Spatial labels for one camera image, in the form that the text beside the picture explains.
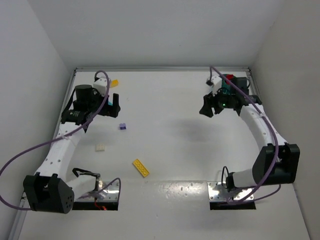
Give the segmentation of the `red lego brick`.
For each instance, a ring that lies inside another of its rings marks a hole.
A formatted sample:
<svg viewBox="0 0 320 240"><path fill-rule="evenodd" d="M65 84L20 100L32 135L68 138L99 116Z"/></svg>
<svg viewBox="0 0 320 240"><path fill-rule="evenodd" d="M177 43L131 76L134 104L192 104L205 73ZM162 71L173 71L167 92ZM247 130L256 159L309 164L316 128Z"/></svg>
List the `red lego brick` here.
<svg viewBox="0 0 320 240"><path fill-rule="evenodd" d="M228 80L233 79L235 76L233 74L225 74L224 75Z"/></svg>

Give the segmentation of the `yellow lego brick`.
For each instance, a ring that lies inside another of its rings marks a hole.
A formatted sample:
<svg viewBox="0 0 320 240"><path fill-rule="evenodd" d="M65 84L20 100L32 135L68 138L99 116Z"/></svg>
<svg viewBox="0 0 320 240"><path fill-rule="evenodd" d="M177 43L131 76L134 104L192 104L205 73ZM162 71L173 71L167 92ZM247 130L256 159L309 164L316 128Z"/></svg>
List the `yellow lego brick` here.
<svg viewBox="0 0 320 240"><path fill-rule="evenodd" d="M117 79L110 81L110 88L115 88L119 85L119 81Z"/></svg>

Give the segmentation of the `long yellow lego plate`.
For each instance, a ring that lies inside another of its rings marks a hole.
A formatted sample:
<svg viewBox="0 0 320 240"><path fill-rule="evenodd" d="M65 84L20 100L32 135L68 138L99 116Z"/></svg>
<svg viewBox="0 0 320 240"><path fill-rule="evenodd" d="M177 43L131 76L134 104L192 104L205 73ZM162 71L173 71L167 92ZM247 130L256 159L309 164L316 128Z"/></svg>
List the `long yellow lego plate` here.
<svg viewBox="0 0 320 240"><path fill-rule="evenodd" d="M132 162L132 164L144 178L150 174L147 168L142 164L142 162L139 159L135 159Z"/></svg>

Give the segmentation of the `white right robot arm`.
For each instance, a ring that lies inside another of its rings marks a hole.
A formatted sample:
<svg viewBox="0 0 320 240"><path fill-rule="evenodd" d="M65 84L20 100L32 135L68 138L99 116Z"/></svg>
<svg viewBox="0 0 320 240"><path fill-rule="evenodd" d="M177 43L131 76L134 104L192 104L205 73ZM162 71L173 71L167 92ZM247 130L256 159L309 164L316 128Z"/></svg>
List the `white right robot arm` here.
<svg viewBox="0 0 320 240"><path fill-rule="evenodd" d="M296 180L300 149L285 140L270 123L262 101L249 93L245 77L214 75L207 79L210 92L203 97L199 113L209 118L225 109L236 111L253 135L259 154L247 170L230 172L226 177L229 191L247 187L292 184Z"/></svg>

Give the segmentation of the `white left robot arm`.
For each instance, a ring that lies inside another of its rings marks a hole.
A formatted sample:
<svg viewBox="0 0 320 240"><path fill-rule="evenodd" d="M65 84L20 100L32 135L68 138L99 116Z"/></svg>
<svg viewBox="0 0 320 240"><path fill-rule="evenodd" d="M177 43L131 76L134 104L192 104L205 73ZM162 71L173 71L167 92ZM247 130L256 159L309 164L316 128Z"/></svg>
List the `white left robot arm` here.
<svg viewBox="0 0 320 240"><path fill-rule="evenodd" d="M23 188L29 206L35 212L69 213L78 199L98 198L101 175L73 168L75 179L66 181L67 170L81 138L97 115L116 118L121 110L119 94L109 95L106 87L77 85L61 113L57 141L34 175L27 175Z"/></svg>

